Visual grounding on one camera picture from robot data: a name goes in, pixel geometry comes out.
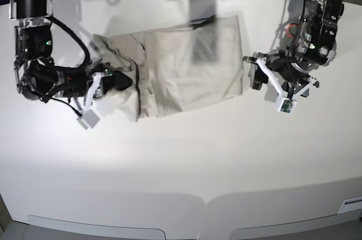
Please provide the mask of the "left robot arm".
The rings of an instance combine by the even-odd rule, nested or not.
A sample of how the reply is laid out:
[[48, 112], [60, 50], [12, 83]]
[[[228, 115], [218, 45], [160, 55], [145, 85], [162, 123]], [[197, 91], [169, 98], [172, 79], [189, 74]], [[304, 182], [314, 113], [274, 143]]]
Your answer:
[[259, 90], [271, 81], [257, 64], [260, 59], [267, 71], [283, 78], [281, 90], [287, 99], [297, 95], [308, 97], [310, 87], [320, 85], [309, 73], [329, 65], [336, 56], [338, 21], [343, 12], [343, 0], [303, 0], [302, 15], [287, 49], [245, 58], [254, 66], [251, 88]]

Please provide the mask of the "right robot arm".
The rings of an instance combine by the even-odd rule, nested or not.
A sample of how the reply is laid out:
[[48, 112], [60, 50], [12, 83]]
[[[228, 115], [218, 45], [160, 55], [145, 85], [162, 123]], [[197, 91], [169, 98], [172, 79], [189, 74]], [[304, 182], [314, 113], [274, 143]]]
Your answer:
[[[123, 91], [133, 85], [130, 77], [104, 63], [91, 63], [89, 49], [76, 33], [53, 15], [52, 0], [10, 0], [10, 19], [15, 29], [14, 72], [16, 89], [29, 100], [50, 100], [70, 105], [84, 98], [88, 109], [93, 100], [112, 89]], [[55, 24], [81, 48], [84, 59], [78, 66], [57, 66], [52, 57]]]

